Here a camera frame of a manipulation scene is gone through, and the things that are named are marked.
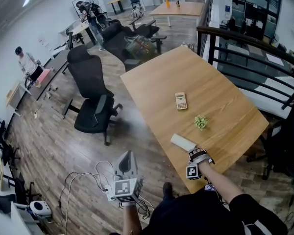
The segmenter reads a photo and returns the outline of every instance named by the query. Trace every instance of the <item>white rolled paper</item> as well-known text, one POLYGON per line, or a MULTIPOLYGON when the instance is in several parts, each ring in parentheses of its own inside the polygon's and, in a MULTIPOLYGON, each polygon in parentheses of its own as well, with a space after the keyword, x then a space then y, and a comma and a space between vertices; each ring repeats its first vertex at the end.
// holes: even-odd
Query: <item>white rolled paper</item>
POLYGON ((171 138, 171 143, 176 144, 177 146, 180 146, 182 149, 189 151, 192 150, 196 147, 196 144, 181 137, 178 134, 173 134, 171 138))

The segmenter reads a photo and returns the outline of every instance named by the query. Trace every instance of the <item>succulent plant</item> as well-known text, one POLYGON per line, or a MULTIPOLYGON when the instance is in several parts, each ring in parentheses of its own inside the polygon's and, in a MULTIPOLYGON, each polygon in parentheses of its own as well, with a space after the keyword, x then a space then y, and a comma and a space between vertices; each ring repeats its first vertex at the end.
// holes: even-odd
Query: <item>succulent plant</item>
POLYGON ((203 128, 205 128, 206 124, 208 123, 208 118, 205 116, 198 115, 195 117, 195 126, 202 131, 203 128))

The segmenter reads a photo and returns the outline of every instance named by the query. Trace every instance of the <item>red object on desk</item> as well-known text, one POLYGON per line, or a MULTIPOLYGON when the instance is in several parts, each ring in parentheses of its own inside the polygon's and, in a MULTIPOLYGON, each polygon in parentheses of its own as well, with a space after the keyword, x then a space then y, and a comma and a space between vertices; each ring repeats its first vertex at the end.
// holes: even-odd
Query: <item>red object on desk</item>
POLYGON ((40 76, 37 78, 37 81, 41 84, 49 72, 49 69, 45 69, 43 73, 41 73, 40 76))

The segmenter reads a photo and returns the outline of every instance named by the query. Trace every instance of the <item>green bag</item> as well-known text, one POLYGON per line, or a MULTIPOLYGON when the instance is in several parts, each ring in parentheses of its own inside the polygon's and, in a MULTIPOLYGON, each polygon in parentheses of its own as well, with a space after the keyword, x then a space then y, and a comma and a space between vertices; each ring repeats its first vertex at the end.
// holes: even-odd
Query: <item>green bag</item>
POLYGON ((124 39, 128 42, 126 50, 134 59, 145 62, 155 57, 156 47, 148 38, 138 35, 124 39))

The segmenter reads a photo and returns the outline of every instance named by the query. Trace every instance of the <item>chair seat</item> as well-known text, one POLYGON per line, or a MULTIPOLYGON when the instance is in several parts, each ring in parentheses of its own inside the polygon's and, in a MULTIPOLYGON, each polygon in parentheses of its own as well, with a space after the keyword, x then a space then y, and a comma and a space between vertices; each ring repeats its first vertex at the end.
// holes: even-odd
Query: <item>chair seat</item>
POLYGON ((150 27, 146 26, 146 24, 142 24, 138 28, 136 28, 135 32, 140 35, 147 38, 151 38, 154 34, 156 34, 159 31, 159 27, 151 25, 151 31, 150 27))
POLYGON ((111 112, 106 109, 111 109, 114 104, 113 97, 107 97, 107 101, 101 111, 96 114, 98 99, 87 99, 84 101, 80 111, 76 117, 74 128, 85 133, 102 133, 104 132, 109 124, 111 112))

